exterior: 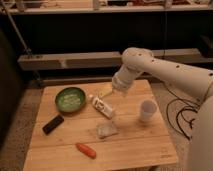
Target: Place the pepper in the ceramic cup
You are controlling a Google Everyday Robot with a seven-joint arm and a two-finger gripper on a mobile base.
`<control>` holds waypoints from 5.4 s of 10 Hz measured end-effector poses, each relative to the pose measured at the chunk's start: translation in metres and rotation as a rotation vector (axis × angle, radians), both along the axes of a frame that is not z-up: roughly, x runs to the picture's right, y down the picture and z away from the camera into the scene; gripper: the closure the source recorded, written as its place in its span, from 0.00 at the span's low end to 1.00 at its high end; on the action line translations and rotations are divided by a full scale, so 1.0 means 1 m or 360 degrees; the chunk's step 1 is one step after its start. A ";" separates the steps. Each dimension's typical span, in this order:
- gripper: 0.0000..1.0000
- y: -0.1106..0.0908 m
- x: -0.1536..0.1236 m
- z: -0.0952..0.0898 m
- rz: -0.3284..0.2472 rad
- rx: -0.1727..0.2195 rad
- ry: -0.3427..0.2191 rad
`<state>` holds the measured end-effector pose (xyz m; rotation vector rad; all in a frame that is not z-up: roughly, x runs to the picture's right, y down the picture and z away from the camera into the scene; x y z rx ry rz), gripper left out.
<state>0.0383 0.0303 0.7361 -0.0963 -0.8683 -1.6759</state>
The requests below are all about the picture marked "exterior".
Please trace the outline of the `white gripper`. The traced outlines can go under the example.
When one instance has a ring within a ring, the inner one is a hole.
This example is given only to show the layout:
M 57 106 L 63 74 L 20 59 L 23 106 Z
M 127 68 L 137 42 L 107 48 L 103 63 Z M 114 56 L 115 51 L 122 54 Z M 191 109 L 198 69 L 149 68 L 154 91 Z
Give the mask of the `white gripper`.
M 113 93 L 113 89 L 120 92 L 128 91 L 139 75 L 139 72 L 122 65 L 112 77 L 112 84 L 105 84 L 98 92 L 98 96 L 100 98 L 107 97 Z

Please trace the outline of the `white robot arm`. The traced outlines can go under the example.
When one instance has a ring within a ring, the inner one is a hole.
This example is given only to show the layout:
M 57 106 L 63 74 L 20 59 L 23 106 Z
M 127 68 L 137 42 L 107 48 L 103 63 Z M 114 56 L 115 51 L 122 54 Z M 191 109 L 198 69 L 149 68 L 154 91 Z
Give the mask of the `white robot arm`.
M 154 57 L 151 50 L 130 47 L 112 77 L 112 88 L 125 92 L 134 80 L 149 73 L 200 101 L 184 171 L 213 171 L 213 70 Z

